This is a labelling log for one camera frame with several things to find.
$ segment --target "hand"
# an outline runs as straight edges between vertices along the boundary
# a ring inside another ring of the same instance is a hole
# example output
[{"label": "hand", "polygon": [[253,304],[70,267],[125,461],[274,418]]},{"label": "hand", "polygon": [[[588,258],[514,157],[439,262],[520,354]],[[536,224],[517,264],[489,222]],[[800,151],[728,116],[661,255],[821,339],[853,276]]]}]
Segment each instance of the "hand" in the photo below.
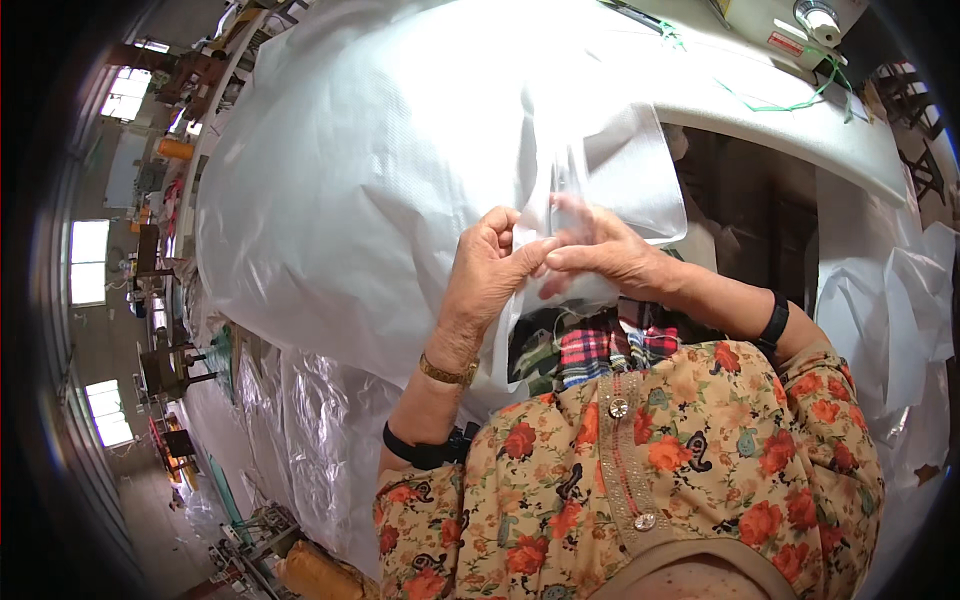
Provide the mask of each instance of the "hand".
[{"label": "hand", "polygon": [[[427,349],[427,359],[438,369],[444,369],[435,362],[444,360],[442,353],[464,354],[472,348],[468,356],[472,359],[487,327],[517,286],[560,246],[556,238],[546,238],[512,252],[514,224],[519,216],[517,210],[498,206],[460,236],[434,336],[439,335],[444,344],[431,343]],[[453,348],[437,348],[444,345]],[[431,347],[437,348],[432,354]],[[463,356],[457,358],[456,362],[463,362]]]},{"label": "hand", "polygon": [[634,300],[660,301],[670,291],[671,262],[676,258],[647,244],[606,208],[587,206],[566,194],[554,194],[550,202],[560,210],[576,212],[584,228],[592,231],[594,244],[568,245],[577,240],[568,239],[565,231],[558,233],[564,246],[546,257],[545,265],[554,273],[540,288],[542,299],[564,292],[583,271],[599,273]]}]

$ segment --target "woman's left hand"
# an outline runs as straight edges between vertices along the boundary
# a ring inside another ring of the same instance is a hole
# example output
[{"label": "woman's left hand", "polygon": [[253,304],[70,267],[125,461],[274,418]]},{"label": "woman's left hand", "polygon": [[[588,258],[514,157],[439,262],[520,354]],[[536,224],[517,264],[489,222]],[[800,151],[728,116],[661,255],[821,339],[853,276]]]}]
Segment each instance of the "woman's left hand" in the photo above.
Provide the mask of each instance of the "woman's left hand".
[{"label": "woman's left hand", "polygon": [[475,346],[473,352],[517,286],[560,246],[551,237],[512,252],[519,216],[513,208],[498,206],[460,236],[437,328]]}]

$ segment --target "woman's right hand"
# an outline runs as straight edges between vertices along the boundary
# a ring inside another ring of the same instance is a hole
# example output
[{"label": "woman's right hand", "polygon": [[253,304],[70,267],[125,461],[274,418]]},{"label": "woman's right hand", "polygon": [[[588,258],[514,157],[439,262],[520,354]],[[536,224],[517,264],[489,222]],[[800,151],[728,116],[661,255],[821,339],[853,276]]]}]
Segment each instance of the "woman's right hand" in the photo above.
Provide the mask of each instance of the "woman's right hand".
[{"label": "woman's right hand", "polygon": [[584,271],[606,277],[634,300],[662,301],[673,291],[670,274],[679,262],[676,258],[647,244],[606,208],[588,206],[566,194],[553,194],[550,202],[560,210],[575,211],[584,229],[592,232],[593,244],[577,245],[572,234],[558,232],[564,246],[546,257],[545,264],[553,272],[540,289],[542,299],[564,292]]}]

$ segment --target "machinery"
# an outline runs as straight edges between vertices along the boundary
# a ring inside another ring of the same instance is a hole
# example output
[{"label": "machinery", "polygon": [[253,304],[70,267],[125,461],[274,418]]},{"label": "machinery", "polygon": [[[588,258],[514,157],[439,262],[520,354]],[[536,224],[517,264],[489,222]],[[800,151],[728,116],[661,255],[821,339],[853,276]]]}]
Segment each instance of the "machinery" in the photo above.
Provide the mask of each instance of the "machinery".
[{"label": "machinery", "polygon": [[251,518],[234,524],[221,524],[224,539],[207,552],[218,571],[190,593],[191,598],[208,595],[217,588],[231,586],[248,597],[288,600],[298,596],[273,574],[270,566],[285,558],[301,539],[300,525],[289,510],[271,503],[253,511]]},{"label": "machinery", "polygon": [[832,49],[867,9],[867,0],[705,0],[727,26],[747,40],[776,48],[812,70],[822,59],[804,52]]}]

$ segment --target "red plaid cloth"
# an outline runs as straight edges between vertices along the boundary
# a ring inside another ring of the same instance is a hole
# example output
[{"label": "red plaid cloth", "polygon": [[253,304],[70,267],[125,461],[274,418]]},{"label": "red plaid cloth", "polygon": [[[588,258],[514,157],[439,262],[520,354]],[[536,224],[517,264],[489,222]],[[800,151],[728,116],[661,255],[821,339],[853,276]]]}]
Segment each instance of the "red plaid cloth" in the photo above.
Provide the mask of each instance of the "red plaid cloth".
[{"label": "red plaid cloth", "polygon": [[610,372],[649,369],[677,351],[678,329],[659,304],[621,299],[561,337],[558,376],[564,388]]}]

